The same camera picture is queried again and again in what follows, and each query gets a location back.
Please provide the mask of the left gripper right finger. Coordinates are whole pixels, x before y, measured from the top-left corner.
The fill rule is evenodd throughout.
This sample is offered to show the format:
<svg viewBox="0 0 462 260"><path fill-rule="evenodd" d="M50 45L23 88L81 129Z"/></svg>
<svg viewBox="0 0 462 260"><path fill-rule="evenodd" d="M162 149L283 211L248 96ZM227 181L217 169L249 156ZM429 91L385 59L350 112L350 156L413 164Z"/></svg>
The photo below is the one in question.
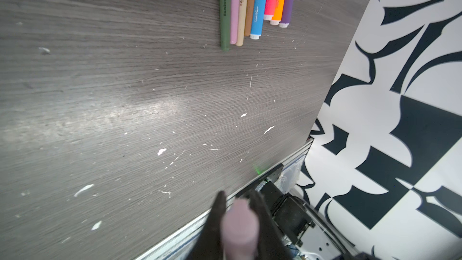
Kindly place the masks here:
<svg viewBox="0 0 462 260"><path fill-rule="evenodd" d="M249 192L250 208L259 220L259 238L257 242L257 260L291 260L288 249L283 245L277 227L261 194L255 190Z"/></svg>

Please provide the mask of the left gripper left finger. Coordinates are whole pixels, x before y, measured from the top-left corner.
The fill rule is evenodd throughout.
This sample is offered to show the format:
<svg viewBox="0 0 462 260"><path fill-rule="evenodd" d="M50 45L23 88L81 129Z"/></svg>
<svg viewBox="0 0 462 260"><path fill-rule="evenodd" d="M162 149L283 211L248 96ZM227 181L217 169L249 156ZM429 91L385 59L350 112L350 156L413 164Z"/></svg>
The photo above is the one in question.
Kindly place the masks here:
<svg viewBox="0 0 462 260"><path fill-rule="evenodd" d="M194 247L190 250L187 260L222 260L221 220L226 213L226 194L219 191L203 225L202 232Z"/></svg>

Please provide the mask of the pale pink pen cap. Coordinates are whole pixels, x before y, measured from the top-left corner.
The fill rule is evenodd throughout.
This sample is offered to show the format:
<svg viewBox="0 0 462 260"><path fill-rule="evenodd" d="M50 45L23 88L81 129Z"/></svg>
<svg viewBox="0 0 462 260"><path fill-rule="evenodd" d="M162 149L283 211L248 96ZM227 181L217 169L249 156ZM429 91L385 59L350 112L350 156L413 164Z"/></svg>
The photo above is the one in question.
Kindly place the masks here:
<svg viewBox="0 0 462 260"><path fill-rule="evenodd" d="M237 199L220 224L225 260L254 260L257 256L259 219L249 201Z"/></svg>

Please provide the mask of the blue highlighter pen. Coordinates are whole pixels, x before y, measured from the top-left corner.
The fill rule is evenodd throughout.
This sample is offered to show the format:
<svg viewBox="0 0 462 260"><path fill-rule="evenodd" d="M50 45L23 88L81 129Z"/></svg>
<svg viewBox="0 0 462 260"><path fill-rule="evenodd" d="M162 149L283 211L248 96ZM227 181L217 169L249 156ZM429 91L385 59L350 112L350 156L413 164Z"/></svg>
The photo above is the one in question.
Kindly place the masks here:
<svg viewBox="0 0 462 260"><path fill-rule="evenodd" d="M262 35L266 0L255 0L253 7L253 19L251 23L250 38L259 40Z"/></svg>

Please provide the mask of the pale pink cap tan pen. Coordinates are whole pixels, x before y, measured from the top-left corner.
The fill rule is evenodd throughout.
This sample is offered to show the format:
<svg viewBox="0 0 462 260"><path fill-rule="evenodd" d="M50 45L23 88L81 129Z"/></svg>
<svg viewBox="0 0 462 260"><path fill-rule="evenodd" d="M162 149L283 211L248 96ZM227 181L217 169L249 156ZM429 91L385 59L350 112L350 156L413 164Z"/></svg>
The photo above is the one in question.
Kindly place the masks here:
<svg viewBox="0 0 462 260"><path fill-rule="evenodd" d="M237 46L243 46L247 0L239 0Z"/></svg>

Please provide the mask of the brown cap beige pen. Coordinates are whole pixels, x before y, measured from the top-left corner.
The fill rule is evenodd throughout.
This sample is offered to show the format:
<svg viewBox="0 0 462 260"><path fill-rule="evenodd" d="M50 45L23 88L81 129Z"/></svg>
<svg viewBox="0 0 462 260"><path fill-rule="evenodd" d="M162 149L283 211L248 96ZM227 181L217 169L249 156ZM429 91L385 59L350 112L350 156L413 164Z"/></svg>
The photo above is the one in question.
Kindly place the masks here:
<svg viewBox="0 0 462 260"><path fill-rule="evenodd" d="M247 10L246 10L246 16L245 16L245 29L244 29L245 37L250 36L251 23L253 19L254 3L255 3L255 0L247 0Z"/></svg>

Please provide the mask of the gold cap green pen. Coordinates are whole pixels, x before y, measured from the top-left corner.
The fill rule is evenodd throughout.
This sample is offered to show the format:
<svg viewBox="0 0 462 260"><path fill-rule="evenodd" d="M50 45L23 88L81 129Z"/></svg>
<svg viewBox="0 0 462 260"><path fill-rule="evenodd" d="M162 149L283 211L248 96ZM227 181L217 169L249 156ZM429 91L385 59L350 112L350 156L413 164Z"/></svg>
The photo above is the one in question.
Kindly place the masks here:
<svg viewBox="0 0 462 260"><path fill-rule="evenodd" d="M220 7L220 46L228 51L231 44L231 0L219 0Z"/></svg>

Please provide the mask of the pink slim pen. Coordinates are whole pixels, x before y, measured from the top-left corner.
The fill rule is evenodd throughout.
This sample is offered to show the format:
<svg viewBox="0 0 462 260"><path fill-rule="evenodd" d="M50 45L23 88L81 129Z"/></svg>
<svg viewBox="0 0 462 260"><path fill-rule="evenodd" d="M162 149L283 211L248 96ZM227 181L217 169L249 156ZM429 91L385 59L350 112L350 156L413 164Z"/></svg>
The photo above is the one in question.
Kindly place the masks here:
<svg viewBox="0 0 462 260"><path fill-rule="evenodd" d="M239 19L239 0L231 0L230 44L237 44Z"/></svg>

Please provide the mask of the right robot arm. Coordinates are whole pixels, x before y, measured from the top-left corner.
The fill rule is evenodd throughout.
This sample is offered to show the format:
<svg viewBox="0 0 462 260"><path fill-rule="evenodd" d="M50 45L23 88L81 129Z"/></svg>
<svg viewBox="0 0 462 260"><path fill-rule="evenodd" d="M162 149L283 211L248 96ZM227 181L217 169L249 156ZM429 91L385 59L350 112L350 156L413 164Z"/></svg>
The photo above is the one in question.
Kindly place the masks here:
<svg viewBox="0 0 462 260"><path fill-rule="evenodd" d="M327 219L300 197L290 195L312 219L302 235L302 244L296 245L307 260L375 260L373 254L360 252Z"/></svg>

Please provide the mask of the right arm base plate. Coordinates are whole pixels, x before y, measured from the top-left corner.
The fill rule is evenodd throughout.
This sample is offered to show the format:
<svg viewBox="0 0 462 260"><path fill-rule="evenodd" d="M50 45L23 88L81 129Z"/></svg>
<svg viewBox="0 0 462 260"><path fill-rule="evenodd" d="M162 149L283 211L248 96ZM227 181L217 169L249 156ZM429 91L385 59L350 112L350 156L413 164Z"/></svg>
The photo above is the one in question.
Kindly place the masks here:
<svg viewBox="0 0 462 260"><path fill-rule="evenodd" d="M287 236L293 245L301 247L303 234L308 228L314 227L315 223L307 214L306 209L295 200L295 197L289 193L283 193L276 186L276 181L280 178L283 168L284 165L280 163L263 173L239 191L236 197L248 198L251 190L259 192L280 232Z"/></svg>

